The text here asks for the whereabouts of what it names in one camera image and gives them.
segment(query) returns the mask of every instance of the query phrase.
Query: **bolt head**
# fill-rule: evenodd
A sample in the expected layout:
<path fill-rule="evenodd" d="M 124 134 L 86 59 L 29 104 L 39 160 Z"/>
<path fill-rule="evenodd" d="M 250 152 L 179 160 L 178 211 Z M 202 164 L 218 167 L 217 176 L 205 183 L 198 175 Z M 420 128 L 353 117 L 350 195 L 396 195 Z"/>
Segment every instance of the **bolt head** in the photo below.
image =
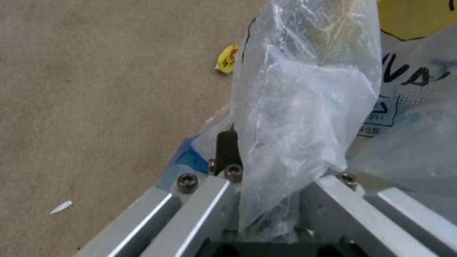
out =
<path fill-rule="evenodd" d="M 224 176 L 232 183 L 240 183 L 243 179 L 243 167 L 238 164 L 231 164 L 225 167 Z"/>
<path fill-rule="evenodd" d="M 195 174 L 184 173 L 178 177 L 176 184 L 181 193 L 193 193 L 198 187 L 198 178 Z"/>

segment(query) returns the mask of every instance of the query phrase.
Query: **beige carpet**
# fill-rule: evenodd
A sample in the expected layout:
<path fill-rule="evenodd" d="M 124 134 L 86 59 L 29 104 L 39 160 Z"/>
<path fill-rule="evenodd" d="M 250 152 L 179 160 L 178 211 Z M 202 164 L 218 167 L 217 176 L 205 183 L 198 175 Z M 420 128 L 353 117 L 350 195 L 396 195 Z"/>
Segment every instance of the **beige carpet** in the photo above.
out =
<path fill-rule="evenodd" d="M 1 1 L 0 255 L 71 256 L 153 186 L 263 2 Z"/>

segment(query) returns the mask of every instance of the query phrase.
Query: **printed plastic bag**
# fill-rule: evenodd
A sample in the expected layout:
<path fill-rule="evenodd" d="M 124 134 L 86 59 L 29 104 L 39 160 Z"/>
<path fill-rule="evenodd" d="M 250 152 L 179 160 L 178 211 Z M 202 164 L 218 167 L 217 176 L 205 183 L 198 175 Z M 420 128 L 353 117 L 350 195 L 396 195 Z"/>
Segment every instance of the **printed plastic bag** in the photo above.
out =
<path fill-rule="evenodd" d="M 217 134 L 234 124 L 244 165 L 240 231 L 256 221 L 286 234 L 298 207 L 291 195 L 329 167 L 346 168 L 379 94 L 379 33 L 375 0 L 273 0 L 252 21 L 230 105 L 193 142 L 211 158 Z"/>
<path fill-rule="evenodd" d="M 457 74 L 455 38 L 457 26 L 411 41 L 383 33 L 381 93 L 358 134 L 375 137 L 409 109 L 443 99 Z"/>
<path fill-rule="evenodd" d="M 457 96 L 407 111 L 396 125 L 350 158 L 350 172 L 394 182 L 438 213 L 457 221 Z"/>

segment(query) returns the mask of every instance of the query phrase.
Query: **plastic bag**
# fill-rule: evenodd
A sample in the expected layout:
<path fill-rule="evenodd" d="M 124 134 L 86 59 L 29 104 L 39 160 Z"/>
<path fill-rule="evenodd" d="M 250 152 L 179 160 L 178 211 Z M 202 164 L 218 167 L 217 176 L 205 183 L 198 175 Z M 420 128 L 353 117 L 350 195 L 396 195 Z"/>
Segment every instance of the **plastic bag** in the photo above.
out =
<path fill-rule="evenodd" d="M 290 231 L 287 212 L 298 202 L 288 198 L 329 167 L 346 168 L 379 94 L 379 33 L 375 0 L 273 0 L 252 21 L 227 115 L 193 142 L 213 157 L 217 134 L 234 123 L 244 165 L 240 231 L 256 220 Z"/>
<path fill-rule="evenodd" d="M 359 135 L 375 137 L 396 126 L 411 108 L 446 97 L 457 73 L 457 26 L 435 35 L 400 41 L 383 33 L 383 80 L 379 99 Z"/>

